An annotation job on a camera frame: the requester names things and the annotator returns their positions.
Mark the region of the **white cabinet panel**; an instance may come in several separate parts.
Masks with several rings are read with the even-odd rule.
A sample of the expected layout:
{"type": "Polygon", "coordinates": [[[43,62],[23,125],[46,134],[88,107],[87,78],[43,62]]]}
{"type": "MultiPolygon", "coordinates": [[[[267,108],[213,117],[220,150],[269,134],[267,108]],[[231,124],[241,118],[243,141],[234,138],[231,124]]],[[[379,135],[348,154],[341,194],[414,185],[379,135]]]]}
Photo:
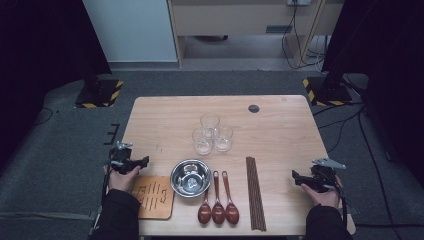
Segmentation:
{"type": "Polygon", "coordinates": [[[83,0],[111,63],[176,62],[167,0],[83,0]]]}

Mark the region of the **long grey floor tape strip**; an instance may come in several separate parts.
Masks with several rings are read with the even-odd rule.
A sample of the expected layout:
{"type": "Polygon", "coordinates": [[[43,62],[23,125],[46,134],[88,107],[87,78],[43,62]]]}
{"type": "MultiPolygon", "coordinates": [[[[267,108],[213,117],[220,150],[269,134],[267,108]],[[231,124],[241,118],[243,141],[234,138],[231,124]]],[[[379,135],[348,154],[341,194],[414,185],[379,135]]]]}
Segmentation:
{"type": "Polygon", "coordinates": [[[94,220],[95,216],[52,212],[0,212],[0,218],[45,218],[61,220],[94,220]]]}

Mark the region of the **person's left hand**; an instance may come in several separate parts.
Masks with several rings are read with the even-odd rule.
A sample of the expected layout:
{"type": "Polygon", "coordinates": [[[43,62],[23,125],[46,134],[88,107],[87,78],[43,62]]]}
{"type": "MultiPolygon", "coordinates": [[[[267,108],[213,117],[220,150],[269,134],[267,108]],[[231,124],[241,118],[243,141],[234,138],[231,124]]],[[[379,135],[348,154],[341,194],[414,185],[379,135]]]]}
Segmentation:
{"type": "Polygon", "coordinates": [[[104,171],[109,175],[107,181],[106,190],[109,192],[112,189],[120,190],[124,192],[130,192],[132,190],[133,181],[139,174],[141,168],[139,166],[135,167],[132,171],[127,174],[121,174],[114,169],[109,169],[107,165],[104,166],[104,171]]]}

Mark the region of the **black curtain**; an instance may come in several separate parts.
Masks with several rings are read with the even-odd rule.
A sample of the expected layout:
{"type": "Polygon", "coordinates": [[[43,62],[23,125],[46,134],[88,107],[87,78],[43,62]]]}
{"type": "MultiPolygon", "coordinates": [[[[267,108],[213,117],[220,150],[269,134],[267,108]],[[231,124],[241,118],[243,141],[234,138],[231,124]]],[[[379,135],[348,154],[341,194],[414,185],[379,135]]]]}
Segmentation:
{"type": "Polygon", "coordinates": [[[424,187],[424,0],[345,0],[323,69],[368,77],[364,101],[390,158],[424,187]]]}
{"type": "Polygon", "coordinates": [[[0,169],[46,94],[111,72],[82,0],[0,0],[0,169]]]}

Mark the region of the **clear glass cup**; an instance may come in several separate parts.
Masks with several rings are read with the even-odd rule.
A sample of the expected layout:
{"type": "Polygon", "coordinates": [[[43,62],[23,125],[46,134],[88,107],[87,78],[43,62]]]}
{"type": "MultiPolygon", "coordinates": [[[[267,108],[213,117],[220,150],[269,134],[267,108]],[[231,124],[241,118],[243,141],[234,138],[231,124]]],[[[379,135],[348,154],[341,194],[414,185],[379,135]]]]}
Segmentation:
{"type": "Polygon", "coordinates": [[[205,113],[200,118],[203,134],[207,138],[212,138],[216,127],[220,123],[220,117],[215,113],[205,113]]]}
{"type": "Polygon", "coordinates": [[[214,130],[214,147],[217,151],[226,152],[231,148],[233,129],[229,126],[218,126],[214,130]]]}
{"type": "Polygon", "coordinates": [[[199,155],[208,155],[212,151],[212,140],[204,135],[202,128],[192,132],[195,152],[199,155]]]}

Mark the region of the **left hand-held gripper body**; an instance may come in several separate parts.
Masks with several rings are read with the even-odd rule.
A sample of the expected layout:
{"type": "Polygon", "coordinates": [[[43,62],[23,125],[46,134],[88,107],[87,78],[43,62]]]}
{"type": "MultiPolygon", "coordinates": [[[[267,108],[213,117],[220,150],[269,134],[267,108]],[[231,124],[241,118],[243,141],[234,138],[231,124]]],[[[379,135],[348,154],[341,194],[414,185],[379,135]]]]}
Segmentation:
{"type": "Polygon", "coordinates": [[[138,161],[130,159],[132,153],[132,144],[118,141],[109,151],[110,165],[120,174],[127,174],[139,165],[138,161]]]}

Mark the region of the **square wooden coaster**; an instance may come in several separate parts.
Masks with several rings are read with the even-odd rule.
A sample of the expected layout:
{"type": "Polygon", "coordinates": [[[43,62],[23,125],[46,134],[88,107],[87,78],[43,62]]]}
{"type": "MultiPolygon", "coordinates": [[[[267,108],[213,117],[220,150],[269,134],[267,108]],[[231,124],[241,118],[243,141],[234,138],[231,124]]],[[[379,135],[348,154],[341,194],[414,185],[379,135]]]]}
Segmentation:
{"type": "Polygon", "coordinates": [[[140,202],[139,219],[166,220],[171,217],[174,190],[166,176],[139,176],[132,195],[140,202]]]}

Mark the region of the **person's right hand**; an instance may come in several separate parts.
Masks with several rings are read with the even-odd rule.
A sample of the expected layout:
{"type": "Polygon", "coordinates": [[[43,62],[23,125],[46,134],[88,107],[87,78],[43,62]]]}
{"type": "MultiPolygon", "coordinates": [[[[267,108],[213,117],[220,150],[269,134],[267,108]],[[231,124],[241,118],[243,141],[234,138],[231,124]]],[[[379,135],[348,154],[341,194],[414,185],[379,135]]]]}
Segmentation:
{"type": "Polygon", "coordinates": [[[328,206],[338,208],[340,204],[340,197],[337,191],[330,190],[323,193],[318,193],[306,185],[301,185],[301,188],[311,198],[314,206],[328,206]]]}

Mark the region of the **bundle of wooden chopsticks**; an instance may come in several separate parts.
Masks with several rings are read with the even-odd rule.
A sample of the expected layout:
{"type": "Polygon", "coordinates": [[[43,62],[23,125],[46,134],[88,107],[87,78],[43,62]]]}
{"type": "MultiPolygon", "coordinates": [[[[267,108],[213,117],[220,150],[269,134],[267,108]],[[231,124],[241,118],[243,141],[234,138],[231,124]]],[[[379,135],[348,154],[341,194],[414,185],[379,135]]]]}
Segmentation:
{"type": "Polygon", "coordinates": [[[256,161],[253,157],[246,158],[248,195],[251,229],[266,231],[265,214],[262,204],[261,190],[257,173],[256,161]]]}

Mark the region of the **light wooden desk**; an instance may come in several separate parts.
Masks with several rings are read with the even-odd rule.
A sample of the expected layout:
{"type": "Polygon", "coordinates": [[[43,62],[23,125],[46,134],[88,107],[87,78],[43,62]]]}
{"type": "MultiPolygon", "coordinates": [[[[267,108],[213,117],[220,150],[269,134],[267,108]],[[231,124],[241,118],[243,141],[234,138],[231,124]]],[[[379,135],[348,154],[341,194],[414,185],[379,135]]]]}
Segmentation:
{"type": "Polygon", "coordinates": [[[179,61],[189,36],[283,34],[298,66],[306,62],[314,37],[333,33],[344,2],[287,6],[286,0],[167,0],[179,61]]]}

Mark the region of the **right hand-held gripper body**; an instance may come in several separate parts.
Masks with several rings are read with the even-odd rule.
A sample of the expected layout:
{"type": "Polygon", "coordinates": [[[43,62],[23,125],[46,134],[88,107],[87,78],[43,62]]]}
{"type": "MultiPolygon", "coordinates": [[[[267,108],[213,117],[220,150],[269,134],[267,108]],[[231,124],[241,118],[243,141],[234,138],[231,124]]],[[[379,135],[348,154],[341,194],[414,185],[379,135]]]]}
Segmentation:
{"type": "Polygon", "coordinates": [[[339,190],[340,184],[336,179],[336,169],[345,170],[346,165],[330,158],[314,159],[313,163],[311,173],[314,175],[314,179],[319,182],[319,192],[339,190]]]}

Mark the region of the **red-brown wooden spoon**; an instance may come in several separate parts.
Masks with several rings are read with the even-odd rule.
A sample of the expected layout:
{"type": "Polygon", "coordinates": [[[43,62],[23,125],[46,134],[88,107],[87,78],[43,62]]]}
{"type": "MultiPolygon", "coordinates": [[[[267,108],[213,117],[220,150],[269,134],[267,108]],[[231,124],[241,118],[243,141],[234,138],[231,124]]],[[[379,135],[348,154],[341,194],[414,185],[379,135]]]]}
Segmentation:
{"type": "Polygon", "coordinates": [[[222,177],[227,195],[227,206],[225,209],[226,219],[230,224],[236,225],[239,222],[240,214],[238,208],[235,206],[231,198],[228,173],[226,171],[223,171],[222,177]]]}
{"type": "Polygon", "coordinates": [[[225,209],[220,202],[220,194],[219,194],[219,173],[217,171],[213,172],[213,180],[214,180],[214,189],[215,189],[215,204],[212,208],[212,219],[215,224],[222,224],[225,219],[225,209]]]}
{"type": "Polygon", "coordinates": [[[207,224],[211,219],[211,215],[212,215],[212,210],[208,201],[208,190],[205,190],[204,199],[201,206],[198,209],[198,214],[197,214],[199,223],[207,224]]]}

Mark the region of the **stainless steel bowl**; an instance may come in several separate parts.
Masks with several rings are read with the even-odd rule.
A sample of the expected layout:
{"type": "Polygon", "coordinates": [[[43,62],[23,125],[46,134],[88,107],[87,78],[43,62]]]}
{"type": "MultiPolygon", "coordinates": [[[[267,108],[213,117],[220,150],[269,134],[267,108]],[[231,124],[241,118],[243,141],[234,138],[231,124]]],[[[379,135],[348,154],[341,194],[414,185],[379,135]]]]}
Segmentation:
{"type": "Polygon", "coordinates": [[[187,159],[178,163],[170,174],[171,187],[176,194],[186,198],[202,195],[210,186],[212,172],[199,159],[187,159]]]}

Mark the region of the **black stand base striped edge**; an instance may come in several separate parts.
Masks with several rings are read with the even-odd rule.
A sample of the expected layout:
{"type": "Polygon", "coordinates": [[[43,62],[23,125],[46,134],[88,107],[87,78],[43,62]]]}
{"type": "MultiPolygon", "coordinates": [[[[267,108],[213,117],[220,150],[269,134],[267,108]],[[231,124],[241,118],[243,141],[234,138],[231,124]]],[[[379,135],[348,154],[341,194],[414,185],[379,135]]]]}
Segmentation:
{"type": "Polygon", "coordinates": [[[302,81],[314,106],[349,105],[352,97],[342,83],[332,83],[325,77],[307,77],[302,81]]]}
{"type": "Polygon", "coordinates": [[[76,101],[76,108],[111,107],[114,105],[123,82],[118,79],[85,80],[76,101]]]}

